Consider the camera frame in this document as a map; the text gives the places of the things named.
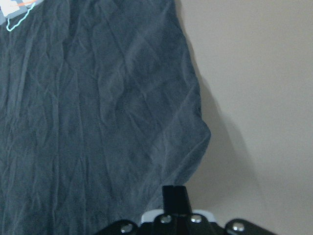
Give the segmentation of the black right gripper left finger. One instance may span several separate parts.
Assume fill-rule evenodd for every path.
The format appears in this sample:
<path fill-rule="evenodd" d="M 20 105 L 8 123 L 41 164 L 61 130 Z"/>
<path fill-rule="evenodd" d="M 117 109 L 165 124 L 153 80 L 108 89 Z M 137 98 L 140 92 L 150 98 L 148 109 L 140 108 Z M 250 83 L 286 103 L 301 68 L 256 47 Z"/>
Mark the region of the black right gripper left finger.
<path fill-rule="evenodd" d="M 165 214 L 175 213 L 175 192 L 173 186 L 162 187 L 163 210 Z"/>

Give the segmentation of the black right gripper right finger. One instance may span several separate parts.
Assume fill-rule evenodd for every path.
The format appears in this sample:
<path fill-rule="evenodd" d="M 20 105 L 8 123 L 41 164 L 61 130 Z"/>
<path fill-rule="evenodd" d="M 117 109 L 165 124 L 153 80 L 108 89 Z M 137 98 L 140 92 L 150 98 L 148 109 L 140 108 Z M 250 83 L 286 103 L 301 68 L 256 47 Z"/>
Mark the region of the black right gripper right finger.
<path fill-rule="evenodd" d="M 176 186 L 175 193 L 175 213 L 178 215 L 189 215 L 192 213 L 188 192 L 185 186 Z"/>

